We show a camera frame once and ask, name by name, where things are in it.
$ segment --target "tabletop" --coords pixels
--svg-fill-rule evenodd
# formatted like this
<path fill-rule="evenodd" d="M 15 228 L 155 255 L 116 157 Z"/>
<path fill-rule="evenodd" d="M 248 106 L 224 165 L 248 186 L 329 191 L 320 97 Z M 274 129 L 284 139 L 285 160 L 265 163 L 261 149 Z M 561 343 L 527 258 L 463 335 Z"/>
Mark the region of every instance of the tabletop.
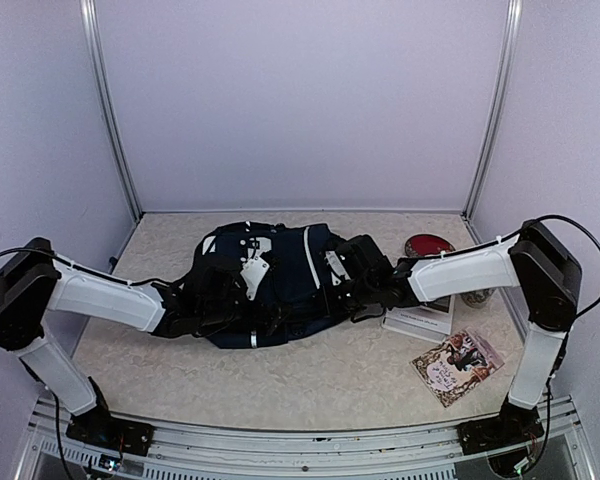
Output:
<path fill-rule="evenodd" d="M 146 214 L 116 267 L 117 276 L 172 280 L 191 268 L 202 237 L 237 221 L 291 226 L 326 222 L 344 238 L 370 234 L 392 262 L 405 240 L 432 233 L 471 246 L 458 215 L 340 212 Z M 434 345 L 382 329 L 380 319 L 342 324 L 307 339 L 255 350 L 220 350 L 192 336 L 153 337 L 92 318 L 74 359 L 114 411 L 144 417 L 263 430 L 359 430 L 456 420 L 499 410 L 522 342 L 496 293 L 483 309 L 458 299 L 453 331 L 473 328 L 504 367 L 444 408 L 411 360 Z"/>

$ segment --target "reflective strip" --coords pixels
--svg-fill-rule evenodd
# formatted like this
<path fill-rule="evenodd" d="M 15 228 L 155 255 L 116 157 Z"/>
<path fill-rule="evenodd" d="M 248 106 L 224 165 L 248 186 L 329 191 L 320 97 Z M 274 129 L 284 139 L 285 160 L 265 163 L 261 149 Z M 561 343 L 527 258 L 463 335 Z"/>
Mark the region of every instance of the reflective strip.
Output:
<path fill-rule="evenodd" d="M 307 254 L 307 263 L 311 269 L 311 275 L 313 276 L 313 283 L 316 284 L 316 289 L 320 289 L 320 279 L 316 272 L 316 267 L 313 265 L 313 258 L 311 258 L 311 251 L 309 250 L 309 227 L 304 229 L 304 253 Z"/>

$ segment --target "book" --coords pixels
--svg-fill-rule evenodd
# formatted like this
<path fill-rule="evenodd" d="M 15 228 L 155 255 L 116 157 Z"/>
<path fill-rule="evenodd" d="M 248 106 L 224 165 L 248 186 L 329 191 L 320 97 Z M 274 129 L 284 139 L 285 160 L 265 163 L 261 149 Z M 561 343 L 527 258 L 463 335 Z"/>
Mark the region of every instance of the book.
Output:
<path fill-rule="evenodd" d="M 394 308 L 386 313 L 382 326 L 423 340 L 440 343 L 451 333 L 455 297 L 445 297 L 416 308 Z"/>
<path fill-rule="evenodd" d="M 472 330 L 462 330 L 412 362 L 446 408 L 504 365 L 494 348 Z"/>

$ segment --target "white wall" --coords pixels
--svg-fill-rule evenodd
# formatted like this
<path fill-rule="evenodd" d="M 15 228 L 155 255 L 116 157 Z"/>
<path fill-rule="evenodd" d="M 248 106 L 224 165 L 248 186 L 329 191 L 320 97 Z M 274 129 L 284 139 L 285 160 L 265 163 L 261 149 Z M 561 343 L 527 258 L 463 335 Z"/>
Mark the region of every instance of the white wall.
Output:
<path fill-rule="evenodd" d="M 600 240 L 600 1 L 524 5 L 475 223 L 488 238 L 543 213 L 572 216 Z M 588 304 L 600 291 L 600 260 L 583 236 L 551 228 L 582 263 L 581 302 Z M 576 324 L 554 383 L 573 395 L 600 469 L 600 307 Z"/>
<path fill-rule="evenodd" d="M 147 211 L 460 211 L 506 0 L 97 2 Z"/>
<path fill-rule="evenodd" d="M 57 251 L 106 269 L 131 227 L 79 2 L 0 0 L 0 250 L 41 235 Z M 55 320 L 54 332 L 71 348 L 84 320 Z M 0 479 L 37 392 L 16 358 L 0 350 Z"/>

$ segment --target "marble-patterned tabletop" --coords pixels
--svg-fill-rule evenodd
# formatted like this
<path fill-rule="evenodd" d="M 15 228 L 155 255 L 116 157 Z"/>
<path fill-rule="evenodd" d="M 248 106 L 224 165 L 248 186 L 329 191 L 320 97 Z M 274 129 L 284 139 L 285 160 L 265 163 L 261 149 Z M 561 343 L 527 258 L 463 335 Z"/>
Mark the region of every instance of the marble-patterned tabletop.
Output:
<path fill-rule="evenodd" d="M 404 241 L 433 233 L 456 248 L 472 245 L 459 216 L 445 214 L 266 212 L 147 214 L 116 268 L 139 280 L 176 279 L 216 226 L 252 220 L 301 226 L 326 222 L 350 238 L 369 233 L 395 262 Z M 156 338 L 102 319 L 89 321 L 74 358 L 114 411 L 199 425 L 265 430 L 397 427 L 498 411 L 522 355 L 522 342 L 496 293 L 481 310 L 456 302 L 453 330 L 472 327 L 505 365 L 449 408 L 416 376 L 410 361 L 432 343 L 390 332 L 380 320 L 341 325 L 257 350 L 219 350 L 191 336 Z"/>

